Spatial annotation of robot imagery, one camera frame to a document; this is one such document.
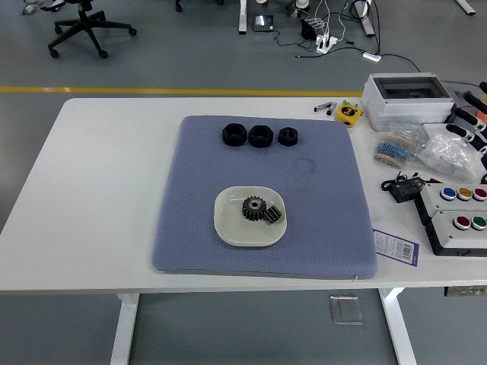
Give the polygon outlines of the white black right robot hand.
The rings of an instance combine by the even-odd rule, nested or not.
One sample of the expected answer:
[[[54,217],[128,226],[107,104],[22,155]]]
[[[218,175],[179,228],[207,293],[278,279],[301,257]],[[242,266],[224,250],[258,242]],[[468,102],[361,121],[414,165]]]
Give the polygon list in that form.
[[[467,144],[470,144],[482,157],[480,162],[486,170],[486,101],[480,100],[471,91],[463,93],[463,99],[478,110],[476,115],[454,106],[452,113],[469,123],[475,131],[472,132],[454,123],[446,124],[446,130],[460,136]]]

